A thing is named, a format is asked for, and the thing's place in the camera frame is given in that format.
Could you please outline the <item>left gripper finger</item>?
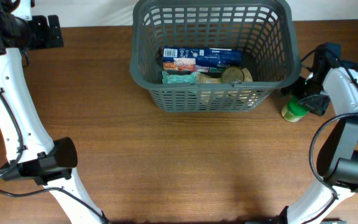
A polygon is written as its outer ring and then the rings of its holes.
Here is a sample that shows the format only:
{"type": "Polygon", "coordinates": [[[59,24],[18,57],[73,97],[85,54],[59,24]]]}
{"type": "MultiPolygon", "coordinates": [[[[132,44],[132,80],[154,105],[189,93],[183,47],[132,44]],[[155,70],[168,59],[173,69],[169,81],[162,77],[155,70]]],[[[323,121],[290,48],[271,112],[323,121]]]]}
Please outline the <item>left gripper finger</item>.
{"type": "Polygon", "coordinates": [[[63,37],[60,27],[60,21],[57,15],[48,16],[49,22],[49,44],[51,48],[63,47],[63,37]]]}
{"type": "Polygon", "coordinates": [[[45,16],[33,16],[29,25],[31,28],[29,48],[31,50],[49,48],[49,26],[47,18],[45,16]]]}

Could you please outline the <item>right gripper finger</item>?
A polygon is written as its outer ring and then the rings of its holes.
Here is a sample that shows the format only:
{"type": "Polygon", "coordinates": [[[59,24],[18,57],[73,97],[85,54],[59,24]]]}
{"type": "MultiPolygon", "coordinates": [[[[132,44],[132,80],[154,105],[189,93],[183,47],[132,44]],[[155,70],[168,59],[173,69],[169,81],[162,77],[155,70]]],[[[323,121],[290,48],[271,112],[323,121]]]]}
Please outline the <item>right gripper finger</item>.
{"type": "Polygon", "coordinates": [[[298,100],[298,104],[304,106],[310,113],[318,116],[325,114],[329,104],[330,97],[324,94],[307,95],[298,100]]]}
{"type": "Polygon", "coordinates": [[[280,93],[284,96],[292,95],[302,97],[305,94],[306,78],[298,77],[298,79],[289,86],[280,89],[280,93]]]}

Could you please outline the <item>green lid jar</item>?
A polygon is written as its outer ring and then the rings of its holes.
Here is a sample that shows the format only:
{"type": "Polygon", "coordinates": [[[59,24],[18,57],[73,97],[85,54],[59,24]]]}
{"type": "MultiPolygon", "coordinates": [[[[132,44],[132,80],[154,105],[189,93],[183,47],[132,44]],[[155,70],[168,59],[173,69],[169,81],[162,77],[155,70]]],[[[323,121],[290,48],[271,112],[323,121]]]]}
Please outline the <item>green lid jar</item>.
{"type": "Polygon", "coordinates": [[[282,108],[282,117],[288,122],[297,122],[309,113],[309,110],[298,104],[298,98],[293,96],[282,108]]]}

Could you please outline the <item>silver tin can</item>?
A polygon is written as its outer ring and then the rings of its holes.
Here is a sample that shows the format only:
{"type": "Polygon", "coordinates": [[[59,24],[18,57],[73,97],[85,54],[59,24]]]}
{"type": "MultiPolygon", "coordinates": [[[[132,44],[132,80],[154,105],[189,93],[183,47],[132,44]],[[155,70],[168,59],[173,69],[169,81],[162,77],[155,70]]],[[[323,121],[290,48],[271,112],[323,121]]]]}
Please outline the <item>silver tin can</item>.
{"type": "Polygon", "coordinates": [[[228,67],[221,75],[222,83],[239,83],[245,80],[244,72],[238,67],[228,67]]]}

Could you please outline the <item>tan paper pouch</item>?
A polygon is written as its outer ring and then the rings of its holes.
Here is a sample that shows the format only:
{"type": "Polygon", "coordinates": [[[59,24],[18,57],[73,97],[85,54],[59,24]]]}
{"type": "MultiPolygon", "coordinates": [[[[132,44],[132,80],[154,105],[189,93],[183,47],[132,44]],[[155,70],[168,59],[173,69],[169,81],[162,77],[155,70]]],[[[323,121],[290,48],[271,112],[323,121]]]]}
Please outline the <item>tan paper pouch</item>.
{"type": "MultiPolygon", "coordinates": [[[[245,75],[245,80],[243,82],[253,82],[253,78],[252,78],[252,75],[250,74],[250,71],[248,71],[247,68],[243,68],[241,70],[244,72],[244,75],[245,75]]],[[[221,84],[222,83],[221,77],[213,78],[211,76],[208,76],[208,75],[205,75],[205,74],[202,74],[199,72],[197,72],[196,78],[197,78],[197,83],[200,83],[200,84],[221,84]]]]}

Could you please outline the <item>teal snack packet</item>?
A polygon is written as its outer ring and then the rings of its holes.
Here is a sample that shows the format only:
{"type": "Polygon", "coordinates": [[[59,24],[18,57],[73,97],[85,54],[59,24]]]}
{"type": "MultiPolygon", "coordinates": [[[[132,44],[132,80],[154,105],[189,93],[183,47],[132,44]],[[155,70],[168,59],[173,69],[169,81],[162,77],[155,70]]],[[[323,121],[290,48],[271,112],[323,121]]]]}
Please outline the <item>teal snack packet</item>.
{"type": "Polygon", "coordinates": [[[193,72],[189,75],[176,75],[176,74],[169,74],[167,72],[162,72],[162,83],[163,84],[177,84],[177,83],[196,83],[197,73],[193,72]]]}

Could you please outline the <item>blue cardboard box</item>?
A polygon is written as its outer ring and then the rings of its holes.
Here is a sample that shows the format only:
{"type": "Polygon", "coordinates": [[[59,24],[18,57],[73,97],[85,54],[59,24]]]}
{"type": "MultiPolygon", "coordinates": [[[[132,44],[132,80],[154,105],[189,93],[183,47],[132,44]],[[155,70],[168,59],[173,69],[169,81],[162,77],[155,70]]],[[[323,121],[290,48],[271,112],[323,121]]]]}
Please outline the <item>blue cardboard box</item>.
{"type": "Polygon", "coordinates": [[[240,67],[242,52],[233,49],[164,47],[164,70],[179,72],[222,73],[228,67],[240,67]]]}

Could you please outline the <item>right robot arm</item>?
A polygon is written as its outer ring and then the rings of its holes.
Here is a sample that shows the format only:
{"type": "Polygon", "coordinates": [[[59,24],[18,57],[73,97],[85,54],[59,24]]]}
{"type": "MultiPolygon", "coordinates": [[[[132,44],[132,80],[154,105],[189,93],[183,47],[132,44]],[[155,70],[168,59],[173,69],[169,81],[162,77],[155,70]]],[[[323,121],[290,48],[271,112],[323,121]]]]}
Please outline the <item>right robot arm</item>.
{"type": "Polygon", "coordinates": [[[341,46],[325,43],[310,52],[313,65],[308,78],[281,90],[291,95],[282,117],[299,121],[308,113],[335,115],[314,134],[308,160],[315,181],[275,223],[324,223],[345,199],[358,193],[358,64],[341,59],[341,46]]]}

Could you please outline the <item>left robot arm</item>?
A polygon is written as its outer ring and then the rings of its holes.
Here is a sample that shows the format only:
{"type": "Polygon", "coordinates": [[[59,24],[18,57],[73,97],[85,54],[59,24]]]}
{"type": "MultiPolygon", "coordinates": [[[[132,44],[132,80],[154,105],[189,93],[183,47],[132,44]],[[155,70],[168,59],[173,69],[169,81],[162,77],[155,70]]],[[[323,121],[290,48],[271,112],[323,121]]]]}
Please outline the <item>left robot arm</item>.
{"type": "Polygon", "coordinates": [[[34,5],[0,1],[0,130],[7,157],[0,179],[33,180],[40,192],[55,197],[72,223],[107,223],[79,178],[73,141],[48,135],[25,82],[28,51],[63,46],[58,17],[34,16],[34,5]]]}

